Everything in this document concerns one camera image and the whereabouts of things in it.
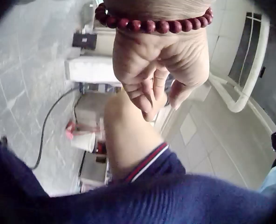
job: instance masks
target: white railing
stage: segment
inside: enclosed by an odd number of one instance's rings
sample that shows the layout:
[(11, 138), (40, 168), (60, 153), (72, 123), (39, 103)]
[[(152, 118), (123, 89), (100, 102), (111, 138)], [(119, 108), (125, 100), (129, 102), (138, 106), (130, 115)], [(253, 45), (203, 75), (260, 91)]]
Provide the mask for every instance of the white railing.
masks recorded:
[(218, 93), (220, 94), (221, 98), (224, 100), (224, 102), (226, 103), (230, 111), (234, 113), (238, 113), (242, 109), (244, 109), (244, 107), (248, 103), (251, 109), (260, 119), (262, 124), (265, 126), (267, 131), (270, 133), (273, 133), (276, 129), (276, 126), (273, 124), (270, 124), (269, 119), (265, 119), (264, 118), (265, 116), (261, 115), (259, 110), (257, 110), (251, 102), (249, 102), (249, 98), (251, 96), (251, 93), (258, 79), (260, 70), (262, 68), (262, 63), (263, 63), (263, 60), (266, 54), (266, 48), (268, 45), (268, 36), (269, 36), (269, 18), (266, 15), (262, 15), (256, 53), (254, 56), (253, 64), (252, 64), (248, 79), (242, 90), (239, 90), (240, 88), (238, 84), (236, 84), (234, 88), (236, 92), (240, 95), (237, 101), (234, 101), (231, 95), (224, 88), (223, 85), (227, 84), (226, 80), (219, 78), (213, 75), (212, 73), (210, 73), (209, 81), (216, 88), (216, 90), (218, 91)]

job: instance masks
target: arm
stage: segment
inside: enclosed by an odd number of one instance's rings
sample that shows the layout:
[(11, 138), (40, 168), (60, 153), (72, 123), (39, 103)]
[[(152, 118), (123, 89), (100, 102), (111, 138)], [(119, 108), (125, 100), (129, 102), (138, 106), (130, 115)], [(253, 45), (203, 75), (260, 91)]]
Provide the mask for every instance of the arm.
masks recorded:
[[(105, 0), (112, 15), (139, 20), (175, 20), (201, 16), (211, 0), (203, 1), (115, 1)], [(113, 48), (113, 69), (131, 101), (149, 113), (150, 92), (159, 98), (171, 73), (176, 81), (170, 93), (170, 104), (178, 108), (190, 93), (203, 84), (209, 74), (206, 30), (179, 34), (131, 33), (117, 29)]]
[[(153, 100), (158, 111), (166, 103), (167, 96), (164, 94), (158, 101), (153, 97)], [(115, 179), (124, 178), (164, 141), (124, 91), (108, 100), (104, 124), (107, 153)]]

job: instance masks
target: black cable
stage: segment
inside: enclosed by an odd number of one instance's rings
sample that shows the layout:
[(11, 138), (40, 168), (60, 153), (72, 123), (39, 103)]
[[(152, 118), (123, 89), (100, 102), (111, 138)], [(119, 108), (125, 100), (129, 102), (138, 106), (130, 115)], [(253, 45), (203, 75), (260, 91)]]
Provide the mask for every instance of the black cable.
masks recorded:
[(42, 149), (43, 149), (43, 142), (44, 142), (44, 129), (45, 129), (45, 124), (47, 122), (47, 119), (48, 117), (50, 116), (50, 113), (52, 112), (52, 110), (54, 109), (54, 107), (57, 105), (57, 103), (63, 98), (65, 97), (66, 95), (68, 95), (69, 93), (71, 93), (72, 91), (74, 90), (78, 90), (79, 87), (75, 87), (75, 88), (72, 88), (70, 89), (69, 91), (67, 91), (65, 94), (63, 94), (62, 96), (60, 96), (60, 98), (53, 104), (53, 106), (50, 108), (49, 112), (47, 113), (46, 117), (45, 117), (45, 120), (44, 120), (44, 124), (43, 124), (43, 128), (42, 128), (42, 137), (41, 137), (41, 145), (39, 147), (39, 153), (38, 153), (38, 158), (37, 158), (37, 161), (34, 165), (34, 167), (30, 167), (31, 170), (35, 170), (40, 161), (41, 161), (41, 157), (42, 157)]
[(80, 95), (79, 99), (77, 100), (77, 102), (76, 102), (75, 105), (74, 105), (74, 116), (75, 116), (75, 123), (76, 123), (76, 124), (78, 124), (78, 118), (77, 118), (77, 113), (76, 113), (76, 107), (77, 107), (79, 101), (81, 100), (82, 96), (83, 96), (83, 95)]

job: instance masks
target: gray tiled floor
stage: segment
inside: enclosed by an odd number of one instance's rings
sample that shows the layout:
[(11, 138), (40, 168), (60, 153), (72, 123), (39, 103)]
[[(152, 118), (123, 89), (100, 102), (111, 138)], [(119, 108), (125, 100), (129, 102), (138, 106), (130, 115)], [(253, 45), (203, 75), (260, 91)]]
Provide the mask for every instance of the gray tiled floor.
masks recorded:
[[(91, 0), (36, 0), (15, 5), (0, 21), (0, 134), (15, 153), (33, 166), (47, 111), (70, 88), (64, 60), (79, 55), (71, 47), (80, 12)], [(65, 139), (74, 96), (51, 113), (45, 130), (42, 161), (34, 171), (50, 195), (77, 191), (82, 151)]]

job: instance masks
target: red object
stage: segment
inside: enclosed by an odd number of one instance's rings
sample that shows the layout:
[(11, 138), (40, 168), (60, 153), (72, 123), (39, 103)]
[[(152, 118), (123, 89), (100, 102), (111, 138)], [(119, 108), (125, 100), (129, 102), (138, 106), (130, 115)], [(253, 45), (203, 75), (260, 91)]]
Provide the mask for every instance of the red object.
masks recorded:
[(166, 20), (157, 21), (156, 31), (159, 33), (167, 33), (169, 31), (169, 23)]
[(140, 21), (129, 20), (127, 18), (119, 18), (116, 16), (109, 16), (106, 14), (106, 6), (104, 3), (98, 5), (95, 10), (95, 18), (103, 25), (109, 28), (115, 29), (129, 29), (133, 32), (153, 33), (155, 31), (159, 33), (179, 33), (180, 31), (189, 32), (190, 30), (198, 30), (204, 28), (212, 23), (213, 11), (208, 8), (203, 16), (197, 18), (189, 18), (183, 20), (174, 21)]
[(208, 23), (208, 25), (212, 23), (213, 18), (212, 18), (212, 16), (211, 16), (211, 15), (204, 14), (204, 15), (203, 15), (203, 17), (207, 19), (207, 23)]
[(193, 29), (193, 25), (188, 19), (181, 20), (180, 23), (182, 25), (182, 31), (184, 32), (189, 32)]
[(152, 20), (143, 21), (141, 23), (141, 30), (144, 33), (152, 33), (156, 30), (156, 23)]
[(197, 19), (201, 23), (201, 28), (204, 28), (204, 27), (206, 27), (208, 25), (208, 21), (207, 21), (207, 19), (204, 16), (198, 17)]
[(141, 27), (141, 21), (140, 20), (132, 20), (128, 23), (127, 27), (130, 31), (138, 32)]
[(117, 27), (118, 20), (114, 16), (109, 16), (106, 20), (106, 24), (109, 28), (115, 29)]
[(193, 30), (199, 30), (201, 27), (201, 22), (197, 18), (189, 19), (189, 21), (193, 25)]
[(69, 121), (65, 127), (65, 135), (68, 139), (72, 140), (74, 138), (73, 132), (76, 130), (76, 124)]
[(128, 25), (128, 23), (129, 23), (129, 20), (128, 20), (127, 18), (122, 18), (122, 19), (118, 22), (117, 27), (118, 27), (119, 29), (125, 29), (126, 26)]
[(175, 20), (175, 21), (170, 21), (169, 22), (169, 31), (171, 33), (179, 33), (182, 30), (182, 25), (179, 21)]

